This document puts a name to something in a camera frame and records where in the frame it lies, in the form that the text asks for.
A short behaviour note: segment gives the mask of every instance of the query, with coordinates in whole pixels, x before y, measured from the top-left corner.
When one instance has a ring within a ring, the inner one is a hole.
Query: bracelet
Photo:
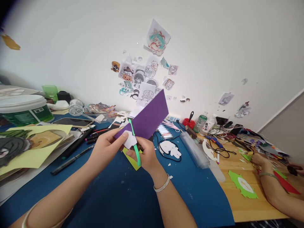
[[[260,173],[259,176],[260,177],[262,177],[262,176],[272,176],[272,177],[276,178],[277,180],[279,180],[275,175],[270,174],[270,173]]]
[[[154,191],[161,192],[162,190],[165,189],[165,187],[169,184],[169,181],[170,181],[170,176],[169,176],[169,174],[167,174],[167,175],[168,175],[168,179],[167,179],[166,183],[162,187],[160,187],[159,189],[156,189],[155,185],[154,185]]]

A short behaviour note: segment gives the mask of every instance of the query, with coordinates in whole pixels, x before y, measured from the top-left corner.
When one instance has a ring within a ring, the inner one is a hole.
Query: smartphone
[[[60,120],[56,120],[52,122],[52,124],[58,125],[73,125],[76,128],[86,128],[90,126],[94,121],[93,120],[85,120],[85,119],[76,119],[76,118],[62,118]]]

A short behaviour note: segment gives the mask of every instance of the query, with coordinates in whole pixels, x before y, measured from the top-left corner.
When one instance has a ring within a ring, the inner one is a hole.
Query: person's arm
[[[143,153],[140,154],[142,167],[151,175],[155,188],[159,189],[167,181],[168,175],[157,160],[153,143],[141,137],[136,139],[143,148]],[[126,154],[137,161],[133,150],[129,150]],[[165,228],[197,227],[192,214],[171,181],[156,194]]]
[[[274,174],[272,171],[272,164],[267,158],[255,153],[252,156],[252,161],[261,166],[263,173]],[[289,217],[304,222],[304,201],[287,194],[279,181],[272,176],[262,176],[261,183],[266,198],[272,206]]]
[[[91,181],[108,165],[128,138],[128,134],[124,133],[115,140],[114,135],[119,130],[114,129],[98,137],[89,160],[33,208],[27,219],[27,227],[50,228],[70,213]],[[20,228],[26,214],[10,228]]]

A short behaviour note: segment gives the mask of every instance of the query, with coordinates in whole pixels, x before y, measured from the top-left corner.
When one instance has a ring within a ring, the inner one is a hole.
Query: purple cardstock
[[[150,103],[132,120],[135,136],[150,138],[158,128],[158,125],[169,114],[165,92],[162,89]],[[131,131],[132,128],[128,123],[123,130],[119,131],[114,137],[118,138],[125,130]]]

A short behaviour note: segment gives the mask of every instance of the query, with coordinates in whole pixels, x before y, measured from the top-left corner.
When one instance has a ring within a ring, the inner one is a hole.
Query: pen holder
[[[189,123],[189,118],[185,118],[183,121],[183,125],[189,126],[191,129],[193,129],[195,126],[195,122],[193,120],[190,120],[190,123]]]

